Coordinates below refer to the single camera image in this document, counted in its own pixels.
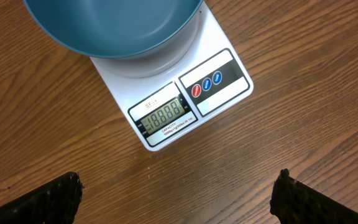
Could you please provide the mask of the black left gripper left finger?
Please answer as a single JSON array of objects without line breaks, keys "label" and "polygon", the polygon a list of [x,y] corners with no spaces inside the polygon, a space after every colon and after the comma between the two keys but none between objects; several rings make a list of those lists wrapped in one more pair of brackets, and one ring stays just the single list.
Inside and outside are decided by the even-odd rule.
[{"label": "black left gripper left finger", "polygon": [[60,177],[0,207],[0,224],[72,224],[83,195],[76,172]]}]

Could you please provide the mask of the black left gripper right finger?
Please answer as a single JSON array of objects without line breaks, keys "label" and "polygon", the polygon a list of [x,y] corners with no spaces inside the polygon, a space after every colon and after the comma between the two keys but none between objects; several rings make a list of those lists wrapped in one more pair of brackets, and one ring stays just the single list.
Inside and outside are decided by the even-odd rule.
[{"label": "black left gripper right finger", "polygon": [[283,169],[273,185],[270,213],[281,224],[358,224],[358,213],[290,177]]}]

